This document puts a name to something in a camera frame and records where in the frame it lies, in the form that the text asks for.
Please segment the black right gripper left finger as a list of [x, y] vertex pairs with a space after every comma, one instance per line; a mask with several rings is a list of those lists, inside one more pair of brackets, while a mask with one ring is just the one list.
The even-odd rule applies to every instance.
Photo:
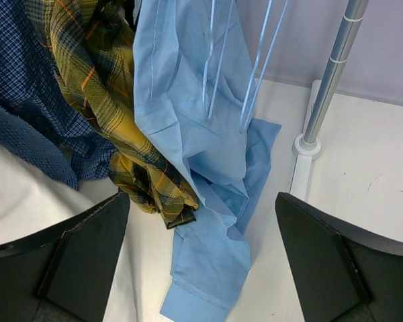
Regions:
[[0, 321], [102, 321], [128, 222], [119, 192], [0, 245]]

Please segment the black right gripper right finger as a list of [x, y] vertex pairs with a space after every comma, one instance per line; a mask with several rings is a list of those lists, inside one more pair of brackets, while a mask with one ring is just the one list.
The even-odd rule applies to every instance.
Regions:
[[403, 243], [279, 193], [275, 213], [306, 321], [403, 321]]

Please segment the white shirt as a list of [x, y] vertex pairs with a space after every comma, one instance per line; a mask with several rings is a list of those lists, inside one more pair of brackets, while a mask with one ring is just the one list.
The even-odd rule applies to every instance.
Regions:
[[117, 191], [108, 178], [85, 181], [76, 191], [0, 145], [0, 245], [74, 217]]

